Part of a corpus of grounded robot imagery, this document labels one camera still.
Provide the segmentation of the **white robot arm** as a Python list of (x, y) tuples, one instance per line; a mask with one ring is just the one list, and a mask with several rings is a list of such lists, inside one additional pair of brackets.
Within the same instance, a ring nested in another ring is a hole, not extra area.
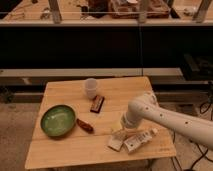
[(128, 102), (127, 111), (122, 115), (119, 127), (115, 128), (113, 133), (124, 128), (137, 128), (143, 119), (162, 125), (213, 150), (213, 121), (159, 107), (152, 92), (144, 92)]

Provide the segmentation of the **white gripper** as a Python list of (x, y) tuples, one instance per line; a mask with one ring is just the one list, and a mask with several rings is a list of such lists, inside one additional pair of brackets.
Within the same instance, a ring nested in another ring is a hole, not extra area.
[(123, 127), (128, 128), (128, 129), (120, 129), (115, 131), (112, 136), (117, 139), (126, 139), (130, 137), (133, 132), (130, 129), (136, 128), (137, 124), (135, 122), (132, 122), (128, 118), (128, 114), (124, 113), (121, 117), (121, 124)]

